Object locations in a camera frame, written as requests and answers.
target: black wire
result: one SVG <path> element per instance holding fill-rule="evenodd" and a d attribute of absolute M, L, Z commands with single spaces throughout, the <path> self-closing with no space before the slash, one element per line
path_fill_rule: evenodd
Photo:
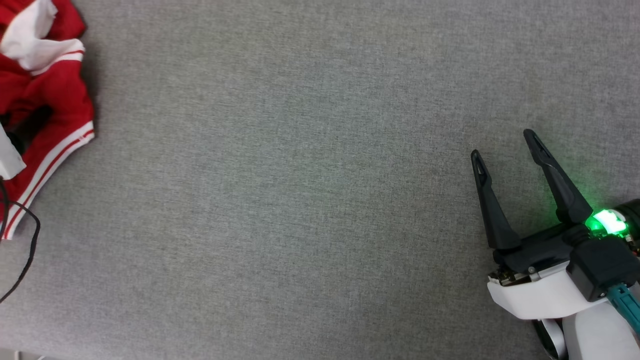
<path fill-rule="evenodd" d="M 4 220 L 2 223 L 2 231 L 0 232 L 0 238 L 4 236 L 4 230 L 6 229 L 6 222 L 7 222 L 8 213 L 9 213 L 9 204 L 14 204 L 18 206 L 20 209 L 24 210 L 27 214 L 29 214 L 29 216 L 31 216 L 33 220 L 35 220 L 36 222 L 36 230 L 33 232 L 33 237 L 31 238 L 31 248 L 29 249 L 29 258 L 27 259 L 27 263 L 24 265 L 24 268 L 22 269 L 20 276 L 18 276 L 18 280 L 15 282 L 15 284 L 13 284 L 11 289 L 9 289 L 9 291 L 7 291 L 6 294 L 4 294 L 4 296 L 0 298 L 0 304 L 2 304 L 2 302 L 6 298 L 8 298 L 9 295 L 11 295 L 15 291 L 15 289 L 18 288 L 18 285 L 20 285 L 20 283 L 24 279 L 24 276 L 27 274 L 27 271 L 29 271 L 29 268 L 31 267 L 31 263 L 33 262 L 33 256 L 36 254 L 36 244 L 38 243 L 38 234 L 40 233 L 40 219 L 38 219 L 38 217 L 35 216 L 31 212 L 31 210 L 29 210 L 25 205 L 22 205 L 16 201 L 9 201 L 9 196 L 7 196 L 6 189 L 4 188 L 4 184 L 2 183 L 2 181 L 0 181 L 0 189 L 2 190 L 2 193 L 3 193 L 3 203 L 4 203 L 4 216 L 3 216 Z"/>
<path fill-rule="evenodd" d="M 4 238 L 4 231 L 6 230 L 6 222 L 9 221 L 9 195 L 4 187 L 2 177 L 0 177 L 0 190 L 2 190 L 3 199 L 2 226 L 0 227 L 0 242 L 2 242 L 2 238 Z"/>

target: green led light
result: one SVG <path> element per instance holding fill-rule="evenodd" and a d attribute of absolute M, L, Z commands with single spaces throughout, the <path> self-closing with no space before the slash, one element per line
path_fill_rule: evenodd
<path fill-rule="evenodd" d="M 627 225 L 624 221 L 618 219 L 618 216 L 609 210 L 602 210 L 595 214 L 585 222 L 592 231 L 604 228 L 608 234 L 618 234 L 627 229 Z"/>

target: white fabric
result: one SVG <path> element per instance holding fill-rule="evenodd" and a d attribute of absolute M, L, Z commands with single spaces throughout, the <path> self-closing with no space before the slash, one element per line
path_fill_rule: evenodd
<path fill-rule="evenodd" d="M 0 154 L 0 176 L 4 180 L 13 178 L 27 167 L 4 131 L 0 131 Z"/>
<path fill-rule="evenodd" d="M 58 10 L 51 0 L 35 0 L 11 21 L 0 41 L 0 53 L 18 61 L 33 75 L 43 71 L 65 54 L 84 51 L 78 39 L 44 40 Z"/>

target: red cloth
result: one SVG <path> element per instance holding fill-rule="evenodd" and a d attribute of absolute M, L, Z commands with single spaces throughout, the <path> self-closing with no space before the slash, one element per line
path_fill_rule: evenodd
<path fill-rule="evenodd" d="M 72 3 L 69 0 L 46 1 L 52 1 L 58 12 L 45 38 L 62 41 L 79 37 L 85 26 Z M 33 0 L 0 0 L 0 44 L 16 15 L 32 3 Z M 52 109 L 51 117 L 22 156 L 27 167 L 4 182 L 10 200 L 25 206 L 31 204 L 60 163 L 93 138 L 93 105 L 80 77 L 81 56 L 78 56 L 79 51 L 64 55 L 72 53 L 76 53 L 72 55 L 75 58 L 53 59 L 44 72 L 35 76 L 16 60 L 0 54 L 0 114 L 10 114 L 5 129 L 19 124 L 42 106 Z M 12 237 L 22 216 L 24 212 L 17 206 L 10 208 L 3 238 Z"/>

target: white plastic part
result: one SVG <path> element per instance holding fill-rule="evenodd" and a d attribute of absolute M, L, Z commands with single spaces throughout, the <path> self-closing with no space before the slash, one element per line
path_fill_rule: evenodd
<path fill-rule="evenodd" d="M 588 302 L 565 271 L 568 263 L 538 281 L 513 286 L 489 282 L 487 288 L 496 304 L 523 320 L 564 318 L 607 301 Z"/>
<path fill-rule="evenodd" d="M 571 360 L 638 360 L 640 348 L 627 321 L 608 301 L 563 319 Z"/>
<path fill-rule="evenodd" d="M 26 167 L 22 156 L 13 147 L 9 137 L 4 131 L 0 131 L 0 176 L 4 180 L 9 180 Z"/>

